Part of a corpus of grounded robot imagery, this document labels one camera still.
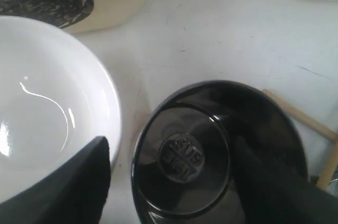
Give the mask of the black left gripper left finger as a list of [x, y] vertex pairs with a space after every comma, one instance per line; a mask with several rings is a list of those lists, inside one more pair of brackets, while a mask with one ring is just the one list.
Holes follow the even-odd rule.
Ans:
[[99, 223], [109, 187], [109, 144], [98, 136], [43, 180], [1, 203], [1, 223]]

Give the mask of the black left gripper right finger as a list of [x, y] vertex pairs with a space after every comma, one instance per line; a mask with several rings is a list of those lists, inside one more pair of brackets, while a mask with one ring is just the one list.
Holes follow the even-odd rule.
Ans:
[[246, 223], [337, 223], [337, 198], [299, 177], [246, 140], [232, 144], [233, 179]]

